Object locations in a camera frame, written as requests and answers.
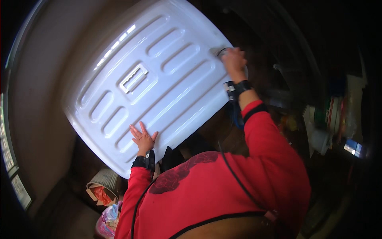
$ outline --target black cable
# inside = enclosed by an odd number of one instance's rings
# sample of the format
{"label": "black cable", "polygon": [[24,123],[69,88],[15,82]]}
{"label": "black cable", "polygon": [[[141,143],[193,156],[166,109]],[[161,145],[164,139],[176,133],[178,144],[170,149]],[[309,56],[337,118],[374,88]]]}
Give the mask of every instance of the black cable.
{"label": "black cable", "polygon": [[147,186],[147,188],[143,191],[141,197],[138,199],[138,202],[137,204],[135,205],[135,208],[134,208],[134,214],[133,214],[133,223],[131,224],[131,239],[134,238],[134,224],[135,224],[135,217],[137,216],[137,210],[138,210],[138,205],[140,203],[140,201],[142,200],[143,196],[146,194],[147,190],[150,188],[150,186],[157,180],[157,178],[155,178],[153,181],[151,181],[151,183]]}
{"label": "black cable", "polygon": [[232,170],[231,166],[229,165],[228,161],[227,161],[227,158],[225,157],[224,155],[224,152],[222,150],[222,147],[220,145],[220,140],[217,142],[218,145],[219,145],[219,149],[220,149],[220,153],[222,154],[222,157],[223,157],[223,160],[225,162],[225,164],[227,165],[228,169],[231,171],[233,177],[236,179],[236,181],[238,182],[238,184],[240,185],[240,187],[242,188],[242,190],[247,194],[247,196],[252,200],[252,202],[254,204],[256,204],[256,206],[260,209],[260,210],[264,210],[264,211],[267,211],[266,209],[264,209],[262,206],[260,206],[259,203],[257,203],[257,201],[255,200],[255,198],[249,193],[249,191],[247,190],[247,188],[245,188],[245,186],[242,184],[242,182],[240,181],[240,179],[237,177],[237,175],[234,173],[234,171]]}

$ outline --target beige wall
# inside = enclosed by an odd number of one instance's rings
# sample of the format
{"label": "beige wall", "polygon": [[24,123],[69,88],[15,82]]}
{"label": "beige wall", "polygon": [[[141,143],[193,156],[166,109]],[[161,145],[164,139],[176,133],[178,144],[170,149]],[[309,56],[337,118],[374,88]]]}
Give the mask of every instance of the beige wall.
{"label": "beige wall", "polygon": [[108,0],[51,0],[40,11],[12,71],[9,125],[34,217],[69,170],[75,131],[60,106],[60,76],[71,49]]}

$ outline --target white container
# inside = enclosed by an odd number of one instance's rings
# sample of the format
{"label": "white container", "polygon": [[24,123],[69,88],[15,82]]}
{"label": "white container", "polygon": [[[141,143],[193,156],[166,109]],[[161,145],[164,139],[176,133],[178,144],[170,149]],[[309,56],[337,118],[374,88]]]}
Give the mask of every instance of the white container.
{"label": "white container", "polygon": [[314,129],[311,135],[311,146],[321,155],[325,155],[332,137],[329,132],[319,129]]}
{"label": "white container", "polygon": [[160,160],[228,101],[231,79],[209,49],[232,45],[185,0],[141,1],[124,16],[125,30],[68,78],[63,108],[90,149],[128,179],[138,152],[129,125],[159,131]]}

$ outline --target cloth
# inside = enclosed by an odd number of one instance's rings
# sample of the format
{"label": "cloth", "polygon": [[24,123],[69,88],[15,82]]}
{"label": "cloth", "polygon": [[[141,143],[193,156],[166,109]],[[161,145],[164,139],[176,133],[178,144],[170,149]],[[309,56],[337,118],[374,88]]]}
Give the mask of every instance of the cloth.
{"label": "cloth", "polygon": [[122,201],[119,201],[118,204],[108,206],[102,212],[100,218],[97,220],[97,223],[95,225],[95,230],[98,235],[104,238],[114,237],[115,230],[119,221],[122,203]]}
{"label": "cloth", "polygon": [[[262,101],[250,103],[243,117]],[[257,202],[279,213],[281,237],[296,237],[311,193],[301,158],[282,137],[267,112],[252,115],[244,127],[250,157],[225,153],[239,180]],[[115,238],[130,238],[134,207],[151,182],[150,172],[131,169]],[[203,152],[161,174],[139,203],[134,238],[176,238],[224,218],[263,215],[245,194],[220,152]]]}

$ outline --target black trim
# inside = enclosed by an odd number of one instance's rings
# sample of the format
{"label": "black trim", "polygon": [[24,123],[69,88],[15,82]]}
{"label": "black trim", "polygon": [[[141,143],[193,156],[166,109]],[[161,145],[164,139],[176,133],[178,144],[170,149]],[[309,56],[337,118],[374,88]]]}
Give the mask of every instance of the black trim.
{"label": "black trim", "polygon": [[264,104],[264,103],[261,103],[260,105],[256,106],[255,108],[253,108],[252,110],[250,110],[243,118],[243,121],[244,121],[244,124],[247,122],[247,120],[254,114],[256,114],[257,112],[260,112],[260,111],[266,111],[268,112],[268,107]]}
{"label": "black trim", "polygon": [[187,231],[189,231],[191,229],[194,229],[194,228],[197,228],[197,227],[200,227],[200,226],[203,226],[203,225],[206,225],[208,223],[215,222],[215,221],[220,221],[220,220],[227,219],[227,218],[243,218],[243,217],[246,217],[246,216],[264,216],[264,214],[265,214],[265,212],[263,212],[263,211],[248,211],[248,212],[245,212],[245,213],[224,214],[224,215],[217,216],[215,218],[211,218],[211,219],[208,219],[208,220],[196,223],[194,225],[188,226],[188,227],[180,230],[179,232],[175,233],[169,239],[178,238],[180,235],[182,235],[183,233],[185,233],[185,232],[187,232]]}

